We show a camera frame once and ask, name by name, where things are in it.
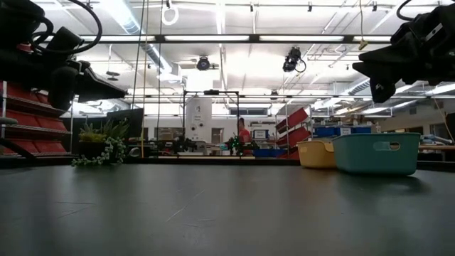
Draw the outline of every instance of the blue bin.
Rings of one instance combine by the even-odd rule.
[[[335,127],[317,127],[314,129],[314,136],[318,138],[332,137],[335,134]]]
[[[287,152],[286,149],[256,149],[253,151],[253,156],[276,158],[286,152]]]
[[[354,127],[352,129],[352,132],[354,134],[359,134],[359,133],[371,133],[371,127]]]
[[[411,175],[417,168],[420,134],[349,134],[335,138],[336,166],[353,174]]]

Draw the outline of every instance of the sign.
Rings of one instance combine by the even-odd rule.
[[[255,139],[267,139],[267,130],[254,130],[253,136]]]
[[[350,128],[340,128],[340,134],[341,135],[350,134]]]

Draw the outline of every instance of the red shirt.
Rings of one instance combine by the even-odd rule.
[[[241,129],[239,131],[239,142],[251,142],[251,135],[247,129]]]

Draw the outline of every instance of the bin handle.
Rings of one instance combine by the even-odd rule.
[[[398,151],[401,145],[399,142],[375,142],[373,148],[376,151]]]

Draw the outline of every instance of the trailing vine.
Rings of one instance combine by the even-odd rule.
[[[118,137],[116,139],[108,137],[107,139],[103,139],[103,141],[106,144],[106,147],[105,151],[102,152],[100,156],[97,156],[96,158],[93,157],[90,160],[82,155],[80,159],[73,159],[71,166],[102,165],[105,161],[111,160],[111,157],[115,157],[117,159],[117,163],[122,164],[123,159],[125,158],[125,149],[127,148],[123,141]],[[117,153],[114,156],[113,153],[116,146]]]

